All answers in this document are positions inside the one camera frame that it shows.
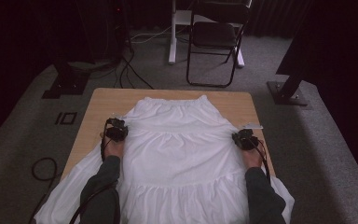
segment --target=hand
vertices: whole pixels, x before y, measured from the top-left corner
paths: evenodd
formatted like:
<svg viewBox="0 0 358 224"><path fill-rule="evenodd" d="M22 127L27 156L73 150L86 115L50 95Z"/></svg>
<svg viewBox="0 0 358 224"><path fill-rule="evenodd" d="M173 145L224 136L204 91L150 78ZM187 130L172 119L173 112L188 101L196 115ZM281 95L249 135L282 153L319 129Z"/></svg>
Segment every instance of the hand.
<svg viewBox="0 0 358 224"><path fill-rule="evenodd" d="M264 141L260 140L257 148L258 150L260 150L264 158L266 152L264 151L263 144ZM261 164L263 163L263 158L260 156L260 154L257 152L255 148L252 150L242 150L241 152L242 152L243 163L245 164L245 167L247 169L252 167L261 167Z"/></svg>
<svg viewBox="0 0 358 224"><path fill-rule="evenodd" d="M108 156L117 156L121 160L123 159L125 141L115 142L112 139L105 137L104 142L106 143L106 147L103 153L106 158Z"/></svg>

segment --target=black chair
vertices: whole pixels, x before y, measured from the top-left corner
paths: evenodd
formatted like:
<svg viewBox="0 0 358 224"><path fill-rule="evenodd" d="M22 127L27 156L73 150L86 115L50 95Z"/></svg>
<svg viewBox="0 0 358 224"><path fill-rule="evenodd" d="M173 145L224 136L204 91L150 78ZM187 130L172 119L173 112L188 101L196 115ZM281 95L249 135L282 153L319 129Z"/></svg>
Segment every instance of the black chair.
<svg viewBox="0 0 358 224"><path fill-rule="evenodd" d="M241 37L246 23L249 20L249 15L249 8L244 3L205 0L194 1L191 11L186 69L186 80L190 85L225 88L231 84L238 63L238 49L240 49L241 46ZM195 21L195 16L201 16L211 21ZM229 51L229 53L192 51L192 45L203 49L224 49ZM225 63L227 63L233 52L235 54L234 64L231 70L231 77L227 84L209 84L190 81L191 53L226 55Z"/></svg>

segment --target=gray carpet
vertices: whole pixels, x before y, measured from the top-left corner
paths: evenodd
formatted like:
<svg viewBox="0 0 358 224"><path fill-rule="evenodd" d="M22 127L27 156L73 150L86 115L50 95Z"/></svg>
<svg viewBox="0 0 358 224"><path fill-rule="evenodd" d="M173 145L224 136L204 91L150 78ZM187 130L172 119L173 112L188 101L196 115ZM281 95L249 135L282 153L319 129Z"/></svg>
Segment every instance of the gray carpet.
<svg viewBox="0 0 358 224"><path fill-rule="evenodd" d="M186 43L178 42L176 64L168 65L169 39L165 37L133 44L135 55L131 65L155 89L250 92L265 128L276 175L296 199L292 223L358 223L358 166L315 86L307 82L300 85L310 102L309 109L275 105L269 94L268 81L287 79L287 76L275 76L275 72L290 43L291 40L280 38L245 37L241 47L245 67L237 69L233 84L225 89L189 86ZM222 58L199 56L194 60L199 62L192 63L194 78L203 74L203 78L211 81L227 80L223 74L229 73L229 65L216 66ZM122 67L123 64L116 69L117 75ZM42 100L43 92L50 88L56 76L53 66L43 71L0 129L0 223L28 222L48 187L48 182L33 178L33 163L51 157L62 171L93 90L112 88L117 80L115 70L95 72L83 95ZM147 89L132 72L128 79L136 88ZM131 87L126 74L123 85ZM74 123L56 124L60 113L76 113ZM41 176L50 176L52 171L49 162L36 167Z"/></svg>

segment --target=black stand base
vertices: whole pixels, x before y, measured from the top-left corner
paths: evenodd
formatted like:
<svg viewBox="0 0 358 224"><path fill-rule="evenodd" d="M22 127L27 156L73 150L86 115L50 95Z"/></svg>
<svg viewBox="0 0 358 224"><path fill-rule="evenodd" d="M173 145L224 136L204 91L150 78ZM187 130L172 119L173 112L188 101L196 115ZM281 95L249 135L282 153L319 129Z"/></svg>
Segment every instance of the black stand base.
<svg viewBox="0 0 358 224"><path fill-rule="evenodd" d="M281 89L284 85L284 82L270 81L267 82L267 85L276 105L301 105L307 107L308 109L311 109L310 103L305 100L300 89L297 89L292 97L287 98L282 97L281 95Z"/></svg>
<svg viewBox="0 0 358 224"><path fill-rule="evenodd" d="M45 91L42 99L59 99L61 95L81 95L89 80L89 73L76 73L76 80L68 86L60 85L60 75L56 77L50 90Z"/></svg>

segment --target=white fabric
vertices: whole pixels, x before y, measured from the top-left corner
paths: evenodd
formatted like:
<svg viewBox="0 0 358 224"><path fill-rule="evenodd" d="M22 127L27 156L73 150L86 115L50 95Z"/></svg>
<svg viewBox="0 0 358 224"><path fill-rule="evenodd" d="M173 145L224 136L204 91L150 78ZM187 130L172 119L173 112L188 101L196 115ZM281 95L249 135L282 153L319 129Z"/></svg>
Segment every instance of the white fabric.
<svg viewBox="0 0 358 224"><path fill-rule="evenodd" d="M121 223L248 223L249 211L237 132L208 101L145 98L124 117L129 125L117 185ZM81 190L101 165L100 145L51 192L36 214L37 223L68 223ZM283 183L272 187L294 204Z"/></svg>

